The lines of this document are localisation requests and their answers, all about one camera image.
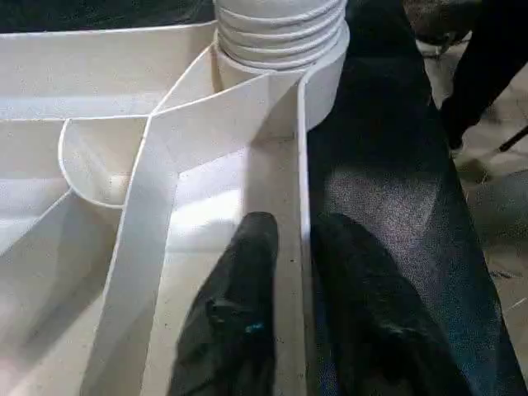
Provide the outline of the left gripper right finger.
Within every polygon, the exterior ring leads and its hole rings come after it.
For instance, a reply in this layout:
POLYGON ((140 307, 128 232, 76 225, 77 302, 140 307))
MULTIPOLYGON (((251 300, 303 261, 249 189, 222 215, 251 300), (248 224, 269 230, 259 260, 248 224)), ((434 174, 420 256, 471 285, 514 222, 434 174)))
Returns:
POLYGON ((344 214, 312 226, 341 395, 468 395, 446 337, 379 239, 344 214))

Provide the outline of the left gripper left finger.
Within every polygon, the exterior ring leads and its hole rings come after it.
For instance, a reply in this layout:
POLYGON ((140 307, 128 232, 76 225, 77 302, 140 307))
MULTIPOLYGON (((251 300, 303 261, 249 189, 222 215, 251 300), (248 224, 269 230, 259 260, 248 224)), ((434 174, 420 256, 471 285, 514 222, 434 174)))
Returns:
POLYGON ((278 252, 275 217, 246 214, 186 316, 169 394, 273 393, 278 252))

